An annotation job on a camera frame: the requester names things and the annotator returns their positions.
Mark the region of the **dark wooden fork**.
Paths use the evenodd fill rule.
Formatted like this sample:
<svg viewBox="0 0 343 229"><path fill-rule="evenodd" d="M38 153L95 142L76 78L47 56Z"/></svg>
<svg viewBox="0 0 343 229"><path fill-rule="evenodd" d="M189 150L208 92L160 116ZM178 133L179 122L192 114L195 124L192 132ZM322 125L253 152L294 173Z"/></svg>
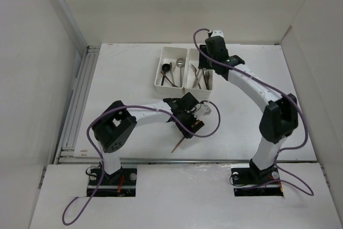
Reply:
<svg viewBox="0 0 343 229"><path fill-rule="evenodd" d="M205 79L205 73L202 71L199 76L199 84L201 85L201 88L203 90L206 90L206 79Z"/></svg>

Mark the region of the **silver metal fork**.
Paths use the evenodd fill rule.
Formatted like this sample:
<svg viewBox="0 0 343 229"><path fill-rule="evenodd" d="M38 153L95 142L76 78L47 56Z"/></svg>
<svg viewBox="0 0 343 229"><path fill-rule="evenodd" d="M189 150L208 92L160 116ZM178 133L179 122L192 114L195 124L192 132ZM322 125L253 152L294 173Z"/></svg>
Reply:
<svg viewBox="0 0 343 229"><path fill-rule="evenodd" d="M198 70L198 88L201 89L207 89L207 82L206 82L206 78L205 78L205 69L199 69Z"/></svg>

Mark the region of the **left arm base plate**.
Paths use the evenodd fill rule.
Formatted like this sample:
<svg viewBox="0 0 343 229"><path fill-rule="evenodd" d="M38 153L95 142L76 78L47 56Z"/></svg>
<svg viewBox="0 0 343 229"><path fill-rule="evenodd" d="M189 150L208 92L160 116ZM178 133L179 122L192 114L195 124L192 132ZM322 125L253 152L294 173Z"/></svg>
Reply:
<svg viewBox="0 0 343 229"><path fill-rule="evenodd" d="M86 196L90 197L100 181L102 169L100 166L91 166L86 170L88 185ZM105 173L94 197L135 197L137 169L121 168L115 175Z"/></svg>

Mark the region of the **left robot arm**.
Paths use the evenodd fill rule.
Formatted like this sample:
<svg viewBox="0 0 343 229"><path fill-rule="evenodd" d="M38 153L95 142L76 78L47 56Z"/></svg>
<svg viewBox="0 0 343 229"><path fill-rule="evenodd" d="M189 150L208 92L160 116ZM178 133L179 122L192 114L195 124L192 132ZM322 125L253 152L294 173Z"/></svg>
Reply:
<svg viewBox="0 0 343 229"><path fill-rule="evenodd" d="M210 107L191 93L140 107L129 108L120 100L113 102L91 126L102 147L105 177L114 181L121 176L122 165L116 152L124 146L135 127L173 122L184 138L192 138L204 126L200 118L210 113Z"/></svg>

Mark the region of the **copper metal fork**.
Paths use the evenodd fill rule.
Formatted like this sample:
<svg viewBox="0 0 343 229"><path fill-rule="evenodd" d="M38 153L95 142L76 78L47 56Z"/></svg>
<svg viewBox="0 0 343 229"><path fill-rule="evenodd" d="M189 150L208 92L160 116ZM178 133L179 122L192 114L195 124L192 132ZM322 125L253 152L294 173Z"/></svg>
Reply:
<svg viewBox="0 0 343 229"><path fill-rule="evenodd" d="M196 81L198 79L198 69L193 64L191 64L191 68L193 69L193 72L195 75L195 78L193 80L193 88L195 88L196 87Z"/></svg>

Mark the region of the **beige plastic spoon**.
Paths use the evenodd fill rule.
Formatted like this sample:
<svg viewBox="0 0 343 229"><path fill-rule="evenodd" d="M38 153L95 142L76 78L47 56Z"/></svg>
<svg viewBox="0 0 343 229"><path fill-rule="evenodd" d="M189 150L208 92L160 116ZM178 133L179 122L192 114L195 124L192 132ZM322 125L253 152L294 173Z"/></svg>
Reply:
<svg viewBox="0 0 343 229"><path fill-rule="evenodd" d="M171 78L172 78L172 82L175 84L175 78L174 78L174 71L176 69L176 64L174 62L170 62L170 74L171 74Z"/></svg>

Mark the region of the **brown wooden spoon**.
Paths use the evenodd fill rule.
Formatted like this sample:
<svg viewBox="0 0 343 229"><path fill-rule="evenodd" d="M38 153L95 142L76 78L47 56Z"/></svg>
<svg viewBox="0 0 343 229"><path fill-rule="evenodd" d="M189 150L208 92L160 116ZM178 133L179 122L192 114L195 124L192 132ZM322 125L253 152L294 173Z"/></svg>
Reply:
<svg viewBox="0 0 343 229"><path fill-rule="evenodd" d="M166 80L170 83L170 85L171 85L172 87L178 87L177 85L175 85L174 83L172 83L172 81L166 76L166 74L165 74L164 71L161 71L160 73L162 74L162 77L163 77L162 81L163 81L163 82L164 82L164 80L166 79Z"/></svg>

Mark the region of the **copper metal spoon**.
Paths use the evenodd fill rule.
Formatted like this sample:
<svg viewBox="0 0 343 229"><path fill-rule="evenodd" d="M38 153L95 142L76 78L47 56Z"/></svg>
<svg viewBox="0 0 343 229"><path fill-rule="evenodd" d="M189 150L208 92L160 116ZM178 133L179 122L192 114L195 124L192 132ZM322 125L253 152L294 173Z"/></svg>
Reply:
<svg viewBox="0 0 343 229"><path fill-rule="evenodd" d="M195 120L194 122L187 122L185 124L182 123L182 125L179 125L176 123L180 132L182 133L182 138L177 142L172 153L176 151L176 149L186 140L186 139L192 139L196 136L196 133L199 129L201 129L204 126L204 123L201 120Z"/></svg>

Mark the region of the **black handled fork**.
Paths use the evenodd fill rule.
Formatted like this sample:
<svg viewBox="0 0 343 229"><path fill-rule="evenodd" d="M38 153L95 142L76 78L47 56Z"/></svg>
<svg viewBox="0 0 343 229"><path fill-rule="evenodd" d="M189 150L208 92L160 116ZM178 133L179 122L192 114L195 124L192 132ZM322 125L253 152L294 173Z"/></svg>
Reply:
<svg viewBox="0 0 343 229"><path fill-rule="evenodd" d="M205 71L205 79L206 79L206 88L207 90L210 90L210 70Z"/></svg>

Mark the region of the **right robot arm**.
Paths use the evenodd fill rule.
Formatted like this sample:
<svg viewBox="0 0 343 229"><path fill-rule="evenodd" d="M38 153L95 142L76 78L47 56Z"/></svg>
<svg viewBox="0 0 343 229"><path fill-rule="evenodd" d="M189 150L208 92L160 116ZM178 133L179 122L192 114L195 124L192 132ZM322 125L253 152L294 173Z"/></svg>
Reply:
<svg viewBox="0 0 343 229"><path fill-rule="evenodd" d="M221 75L241 89L262 111L259 131L262 136L257 152L249 161L249 173L258 180L272 168L274 159L286 138L298 127L298 114L293 103L296 97L287 97L257 82L258 77L237 55L230 56L224 38L211 36L201 47L200 61L205 67Z"/></svg>

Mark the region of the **black plastic ladle spoon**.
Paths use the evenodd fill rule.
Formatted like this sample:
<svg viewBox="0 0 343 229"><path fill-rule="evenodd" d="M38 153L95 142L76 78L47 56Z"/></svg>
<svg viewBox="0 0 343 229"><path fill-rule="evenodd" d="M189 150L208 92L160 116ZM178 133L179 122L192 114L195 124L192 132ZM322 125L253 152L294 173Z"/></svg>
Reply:
<svg viewBox="0 0 343 229"><path fill-rule="evenodd" d="M171 68L171 66L168 63L165 63L162 65L162 67L161 67L162 80L161 80L161 84L160 84L161 86L164 85L165 79L171 83L170 79L166 75L166 73L170 71L170 68Z"/></svg>

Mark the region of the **silver slotted spoon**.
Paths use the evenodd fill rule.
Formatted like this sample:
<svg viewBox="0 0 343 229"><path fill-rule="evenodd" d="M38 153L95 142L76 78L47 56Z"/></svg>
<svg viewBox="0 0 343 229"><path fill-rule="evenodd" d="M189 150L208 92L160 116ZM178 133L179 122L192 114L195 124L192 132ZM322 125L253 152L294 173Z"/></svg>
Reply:
<svg viewBox="0 0 343 229"><path fill-rule="evenodd" d="M185 67L185 59L178 58L176 60L176 66L179 68L180 71L180 87L183 86L183 68Z"/></svg>

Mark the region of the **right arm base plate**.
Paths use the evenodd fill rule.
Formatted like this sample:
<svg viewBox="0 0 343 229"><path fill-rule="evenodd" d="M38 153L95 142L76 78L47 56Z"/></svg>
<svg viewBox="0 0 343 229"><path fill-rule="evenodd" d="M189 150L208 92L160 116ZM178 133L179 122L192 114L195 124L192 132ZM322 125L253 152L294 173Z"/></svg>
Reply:
<svg viewBox="0 0 343 229"><path fill-rule="evenodd" d="M249 167L233 166L231 167L230 184L234 187L235 197L263 197L278 196L283 197L283 189L278 169L273 167L266 175L255 179L249 170Z"/></svg>

